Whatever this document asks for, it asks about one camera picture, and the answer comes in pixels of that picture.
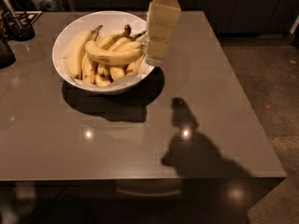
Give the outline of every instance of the white bowl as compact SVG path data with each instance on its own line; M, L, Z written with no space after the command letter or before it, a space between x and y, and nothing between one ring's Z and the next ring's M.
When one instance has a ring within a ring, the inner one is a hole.
M119 11L101 11L89 14L70 23L57 37L52 50L52 60L58 74L68 83L85 91L93 91L103 94L119 94L137 85L152 70L153 66L148 65L143 59L140 64L138 75L120 79L112 82L106 87L87 84L82 80L70 76L67 68L66 57L71 45L77 35L83 30L91 30L103 24L100 35L120 33L126 24L130 24L132 34L137 34L147 29L147 23L135 15Z

